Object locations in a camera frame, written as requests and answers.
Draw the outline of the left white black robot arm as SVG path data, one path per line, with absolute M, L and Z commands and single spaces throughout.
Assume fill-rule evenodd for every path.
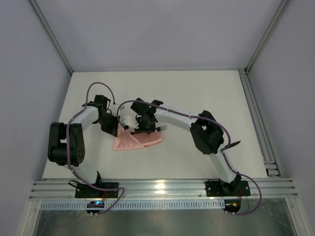
M 100 173 L 84 160 L 86 150 L 84 131 L 92 124 L 99 124 L 101 131 L 113 137 L 118 135 L 118 119 L 110 108 L 111 100 L 96 95 L 94 101 L 82 106 L 68 123 L 50 125 L 48 160 L 70 170 L 84 186 L 102 191 Z

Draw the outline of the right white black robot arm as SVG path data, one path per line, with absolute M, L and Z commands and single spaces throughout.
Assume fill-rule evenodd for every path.
M 203 111 L 200 114 L 184 113 L 172 108 L 161 101 L 154 100 L 147 103 L 137 98 L 130 107 L 136 112 L 137 133 L 152 133 L 156 129 L 156 123 L 163 122 L 174 125 L 188 131 L 196 148 L 212 160 L 218 174 L 221 190 L 227 196 L 237 194 L 241 182 L 241 176 L 233 170 L 224 151 L 238 145 L 240 142 L 224 144 L 223 134 L 227 130 L 220 125 L 212 114 Z

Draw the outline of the black handled fork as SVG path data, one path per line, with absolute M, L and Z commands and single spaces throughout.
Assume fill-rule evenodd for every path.
M 155 128 L 155 132 L 162 132 L 162 131 L 165 131 L 165 130 L 167 130 L 167 125 L 162 125 L 162 126 L 159 126 L 159 127 Z

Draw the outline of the black handled knife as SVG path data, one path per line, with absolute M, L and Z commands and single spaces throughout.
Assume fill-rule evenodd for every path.
M 240 144 L 240 142 L 241 142 L 241 141 L 233 142 L 233 143 L 231 143 L 230 145 L 225 146 L 225 147 L 222 149 L 222 151 L 223 151 L 223 150 L 230 149 L 230 148 L 233 148 L 233 147 L 237 146 L 238 144 Z

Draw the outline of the pink cloth napkin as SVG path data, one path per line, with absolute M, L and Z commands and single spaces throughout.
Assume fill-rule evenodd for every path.
M 160 144 L 162 140 L 161 132 L 131 134 L 128 130 L 119 127 L 118 135 L 113 142 L 113 151 L 149 148 Z

